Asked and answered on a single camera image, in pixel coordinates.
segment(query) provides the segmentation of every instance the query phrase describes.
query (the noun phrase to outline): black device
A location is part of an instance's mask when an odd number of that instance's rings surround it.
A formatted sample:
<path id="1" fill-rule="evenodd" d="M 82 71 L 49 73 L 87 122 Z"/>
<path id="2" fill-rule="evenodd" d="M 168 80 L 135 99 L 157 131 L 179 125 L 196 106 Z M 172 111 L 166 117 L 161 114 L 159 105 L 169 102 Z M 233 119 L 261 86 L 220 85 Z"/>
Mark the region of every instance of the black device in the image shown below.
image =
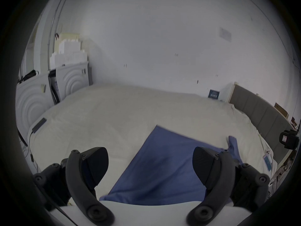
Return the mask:
<path id="1" fill-rule="evenodd" d="M 295 150 L 299 143 L 299 137 L 296 136 L 297 131 L 294 130 L 285 130 L 280 133 L 279 141 L 284 145 L 284 148 Z"/>
<path id="2" fill-rule="evenodd" d="M 27 75 L 25 75 L 22 79 L 20 79 L 18 81 L 18 83 L 22 83 L 23 81 L 26 81 L 26 80 L 30 79 L 31 77 L 34 77 L 34 76 L 36 76 L 36 71 L 32 70 Z"/>
<path id="3" fill-rule="evenodd" d="M 228 150 L 216 153 L 196 147 L 192 165 L 206 187 L 206 195 L 187 215 L 189 225 L 207 225 L 228 202 L 254 212 L 264 204 L 268 195 L 269 177 L 251 165 L 233 160 Z M 72 197 L 82 213 L 95 225 L 111 225 L 114 214 L 96 198 L 94 188 L 107 172 L 109 157 L 104 147 L 95 147 L 83 153 L 72 150 L 61 164 L 53 163 L 34 181 L 47 210 L 66 206 Z"/>

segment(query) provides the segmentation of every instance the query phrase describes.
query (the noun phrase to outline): white box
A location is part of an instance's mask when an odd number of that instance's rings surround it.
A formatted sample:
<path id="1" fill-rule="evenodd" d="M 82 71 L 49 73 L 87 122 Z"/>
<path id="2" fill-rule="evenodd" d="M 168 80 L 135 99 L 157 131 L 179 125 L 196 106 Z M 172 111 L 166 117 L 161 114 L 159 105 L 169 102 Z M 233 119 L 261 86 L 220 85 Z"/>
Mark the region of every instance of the white box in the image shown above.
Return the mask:
<path id="1" fill-rule="evenodd" d="M 53 53 L 50 57 L 50 69 L 53 70 L 62 65 L 79 64 L 86 61 L 88 61 L 88 56 L 85 51 L 64 54 Z"/>
<path id="2" fill-rule="evenodd" d="M 59 54 L 75 53 L 80 51 L 80 42 L 78 40 L 63 40 L 58 46 Z"/>

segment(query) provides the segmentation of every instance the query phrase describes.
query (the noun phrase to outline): open cabinet door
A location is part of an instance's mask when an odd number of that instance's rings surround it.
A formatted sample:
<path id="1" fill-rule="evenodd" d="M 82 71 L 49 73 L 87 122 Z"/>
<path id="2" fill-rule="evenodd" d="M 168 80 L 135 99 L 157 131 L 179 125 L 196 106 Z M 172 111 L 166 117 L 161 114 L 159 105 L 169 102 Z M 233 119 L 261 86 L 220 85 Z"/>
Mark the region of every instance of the open cabinet door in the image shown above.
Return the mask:
<path id="1" fill-rule="evenodd" d="M 89 86 L 88 62 L 56 68 L 56 81 L 60 101 L 79 89 Z"/>
<path id="2" fill-rule="evenodd" d="M 52 106 L 54 106 L 54 102 L 48 73 L 36 75 L 17 84 L 16 122 L 18 130 L 27 144 L 30 126 Z"/>

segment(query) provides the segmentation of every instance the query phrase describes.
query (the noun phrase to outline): small poster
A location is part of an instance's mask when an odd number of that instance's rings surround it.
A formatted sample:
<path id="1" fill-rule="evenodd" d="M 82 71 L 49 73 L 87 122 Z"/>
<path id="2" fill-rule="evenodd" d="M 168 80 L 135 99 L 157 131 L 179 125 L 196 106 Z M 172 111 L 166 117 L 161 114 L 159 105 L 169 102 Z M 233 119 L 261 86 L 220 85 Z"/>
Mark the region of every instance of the small poster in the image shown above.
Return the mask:
<path id="1" fill-rule="evenodd" d="M 212 98 L 214 100 L 217 100 L 219 98 L 219 91 L 210 90 L 208 98 Z"/>

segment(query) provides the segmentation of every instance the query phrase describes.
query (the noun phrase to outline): wall mark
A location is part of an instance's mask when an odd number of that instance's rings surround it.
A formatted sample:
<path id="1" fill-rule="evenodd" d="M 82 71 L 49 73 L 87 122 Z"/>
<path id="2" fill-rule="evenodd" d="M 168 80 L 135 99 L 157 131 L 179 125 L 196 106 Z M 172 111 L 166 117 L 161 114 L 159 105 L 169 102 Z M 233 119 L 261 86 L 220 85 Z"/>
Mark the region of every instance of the wall mark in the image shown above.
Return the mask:
<path id="1" fill-rule="evenodd" d="M 226 29 L 219 28 L 219 36 L 229 42 L 231 42 L 231 33 Z"/>

